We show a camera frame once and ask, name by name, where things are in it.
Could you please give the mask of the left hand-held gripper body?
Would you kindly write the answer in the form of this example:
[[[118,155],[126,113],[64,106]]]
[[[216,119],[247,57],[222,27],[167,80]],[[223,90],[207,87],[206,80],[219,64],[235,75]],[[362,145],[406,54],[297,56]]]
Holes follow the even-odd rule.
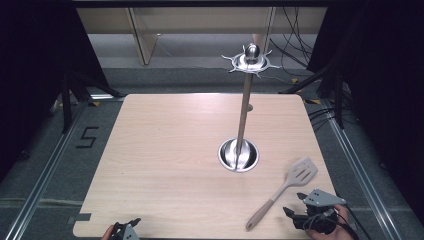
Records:
[[[114,231],[113,229],[111,240],[140,240],[134,227],[127,224],[122,224],[122,228],[119,231]]]

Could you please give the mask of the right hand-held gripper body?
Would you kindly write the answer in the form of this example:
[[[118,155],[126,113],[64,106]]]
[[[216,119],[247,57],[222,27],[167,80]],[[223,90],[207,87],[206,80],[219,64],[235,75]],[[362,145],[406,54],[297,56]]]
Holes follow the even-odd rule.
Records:
[[[293,224],[296,229],[315,230],[319,233],[330,234],[336,228],[338,214],[335,205],[344,205],[346,200],[315,188],[301,200],[306,206],[306,214],[295,214]]]

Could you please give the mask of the grey slotted spatula beige handle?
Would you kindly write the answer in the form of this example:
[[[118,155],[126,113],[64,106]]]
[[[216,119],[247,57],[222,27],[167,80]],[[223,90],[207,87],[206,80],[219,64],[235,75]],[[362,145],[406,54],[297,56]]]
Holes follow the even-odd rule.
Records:
[[[267,214],[276,200],[290,187],[307,185],[317,174],[318,168],[309,157],[304,157],[291,165],[287,171],[286,179],[274,195],[261,206],[246,223],[246,229],[252,230]]]

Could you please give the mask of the person's right hand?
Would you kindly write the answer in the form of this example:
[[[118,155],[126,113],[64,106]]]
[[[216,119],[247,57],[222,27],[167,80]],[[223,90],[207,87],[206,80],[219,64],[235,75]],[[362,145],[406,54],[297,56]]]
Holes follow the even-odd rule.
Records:
[[[344,228],[348,224],[347,209],[342,205],[335,205],[334,208],[338,213],[339,225],[330,234],[322,234],[315,230],[306,230],[305,233],[312,240],[355,240],[354,237]]]

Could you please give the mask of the stainless steel utensil rack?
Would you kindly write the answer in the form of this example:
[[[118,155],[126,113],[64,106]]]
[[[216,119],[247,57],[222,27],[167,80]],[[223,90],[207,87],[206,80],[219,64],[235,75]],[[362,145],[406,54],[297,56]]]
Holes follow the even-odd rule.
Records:
[[[237,136],[226,140],[218,151],[220,163],[232,172],[247,172],[258,162],[258,148],[245,138],[245,129],[248,112],[253,109],[250,105],[253,77],[260,77],[261,72],[275,68],[270,63],[269,54],[270,52],[263,54],[258,45],[250,43],[243,47],[242,53],[233,57],[224,56],[224,59],[231,61],[232,72],[245,74]]]

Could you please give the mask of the black metal stand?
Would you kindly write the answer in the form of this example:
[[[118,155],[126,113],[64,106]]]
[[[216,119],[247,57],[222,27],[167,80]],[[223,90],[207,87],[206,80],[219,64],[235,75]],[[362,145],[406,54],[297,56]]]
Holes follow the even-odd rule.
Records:
[[[318,87],[317,94],[320,98],[327,98],[331,93],[334,94],[335,120],[338,126],[343,129],[343,79],[341,72],[338,70],[338,67],[334,63],[328,64],[321,70],[307,77],[301,83],[295,84],[288,90],[282,91],[282,94],[294,94],[319,79],[321,79],[322,82]]]
[[[125,94],[112,89],[106,79],[100,81],[72,69],[66,70],[61,80],[61,97],[64,115],[63,133],[66,133],[70,129],[73,122],[70,93],[73,93],[79,102],[87,103],[91,99],[91,95],[87,90],[88,86],[102,90],[115,98],[125,97]]]

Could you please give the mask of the black curtain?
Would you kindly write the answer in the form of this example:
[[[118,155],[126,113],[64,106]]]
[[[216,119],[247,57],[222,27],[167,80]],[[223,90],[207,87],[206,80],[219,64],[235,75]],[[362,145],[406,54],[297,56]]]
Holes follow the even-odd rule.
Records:
[[[71,0],[0,0],[0,182],[69,76],[71,88],[109,84]]]
[[[330,0],[308,69],[338,69],[380,160],[424,226],[424,0]]]

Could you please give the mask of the beige wooden desk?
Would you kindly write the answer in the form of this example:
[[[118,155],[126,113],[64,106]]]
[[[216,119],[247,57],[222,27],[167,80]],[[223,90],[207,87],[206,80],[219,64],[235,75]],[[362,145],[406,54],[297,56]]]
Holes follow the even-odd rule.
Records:
[[[325,7],[118,7],[78,8],[89,34],[130,34],[139,62],[147,65],[159,34],[250,34],[268,50],[273,33],[288,34],[295,24],[302,34],[317,34]]]

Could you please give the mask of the aluminium floor rail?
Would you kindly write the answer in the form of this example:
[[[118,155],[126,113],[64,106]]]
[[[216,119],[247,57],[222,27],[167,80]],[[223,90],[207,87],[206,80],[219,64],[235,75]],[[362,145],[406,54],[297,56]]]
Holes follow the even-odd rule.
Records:
[[[73,103],[63,129],[56,105],[0,183],[0,240],[94,240],[73,228],[121,108],[119,101]]]
[[[387,240],[403,240],[392,215],[372,184],[345,130],[339,126],[336,118],[331,118],[329,122],[384,236]]]

